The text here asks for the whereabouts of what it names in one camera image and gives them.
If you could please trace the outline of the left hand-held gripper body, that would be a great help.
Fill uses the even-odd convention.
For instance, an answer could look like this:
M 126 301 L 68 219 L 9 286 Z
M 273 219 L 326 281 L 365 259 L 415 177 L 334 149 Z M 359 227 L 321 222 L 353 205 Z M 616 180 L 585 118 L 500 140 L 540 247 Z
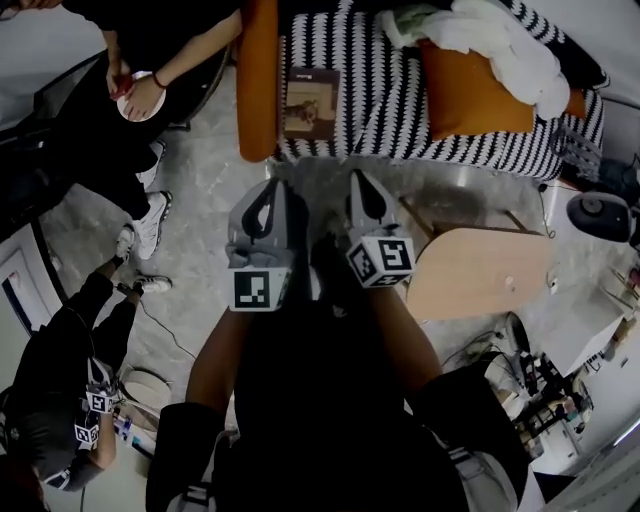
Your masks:
M 278 310 L 290 284 L 294 252 L 288 248 L 228 243 L 231 310 Z

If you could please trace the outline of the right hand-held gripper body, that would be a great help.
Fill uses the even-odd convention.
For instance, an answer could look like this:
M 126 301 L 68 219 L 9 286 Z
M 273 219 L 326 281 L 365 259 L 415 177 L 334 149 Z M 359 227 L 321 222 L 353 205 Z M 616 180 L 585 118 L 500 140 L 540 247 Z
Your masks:
M 361 235 L 347 251 L 346 258 L 365 289 L 394 287 L 415 271 L 413 240 L 399 224 Z

